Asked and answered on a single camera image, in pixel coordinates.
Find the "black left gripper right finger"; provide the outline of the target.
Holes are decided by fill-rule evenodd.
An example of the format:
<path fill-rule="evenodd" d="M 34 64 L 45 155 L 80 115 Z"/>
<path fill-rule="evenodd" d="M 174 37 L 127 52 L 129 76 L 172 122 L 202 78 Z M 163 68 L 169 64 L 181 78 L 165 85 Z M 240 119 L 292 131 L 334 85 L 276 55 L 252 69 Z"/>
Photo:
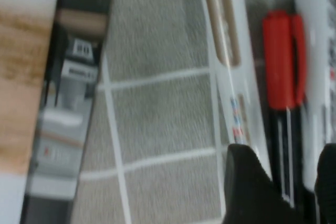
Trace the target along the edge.
<path fill-rule="evenodd" d="M 326 144 L 320 154 L 314 190 L 321 213 L 335 223 L 335 143 Z"/>

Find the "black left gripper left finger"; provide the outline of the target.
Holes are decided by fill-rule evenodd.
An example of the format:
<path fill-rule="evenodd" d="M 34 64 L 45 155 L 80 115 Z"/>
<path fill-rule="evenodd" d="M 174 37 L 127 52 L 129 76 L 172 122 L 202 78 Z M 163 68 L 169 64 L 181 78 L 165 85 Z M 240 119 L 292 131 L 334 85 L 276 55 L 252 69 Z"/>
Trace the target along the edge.
<path fill-rule="evenodd" d="M 224 193 L 223 223 L 297 222 L 297 212 L 276 192 L 257 155 L 247 145 L 228 146 Z"/>

